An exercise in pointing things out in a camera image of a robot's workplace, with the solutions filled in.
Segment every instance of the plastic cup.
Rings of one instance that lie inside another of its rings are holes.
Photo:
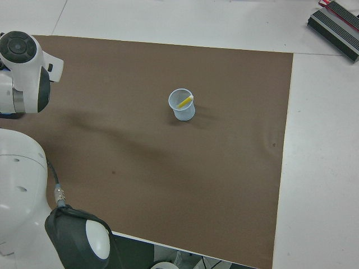
[[[190,95],[192,95],[192,93],[188,91],[188,89],[176,89],[169,95],[168,104],[173,109],[174,116],[179,120],[190,120],[195,115],[196,109],[193,100],[181,108],[177,107],[179,103],[184,101]]]

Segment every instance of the brown paper sheet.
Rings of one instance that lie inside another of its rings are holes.
[[[37,140],[67,202],[112,230],[271,268],[292,54],[38,36],[65,62]],[[168,95],[187,88],[180,122]],[[52,207],[53,179],[48,201]]]

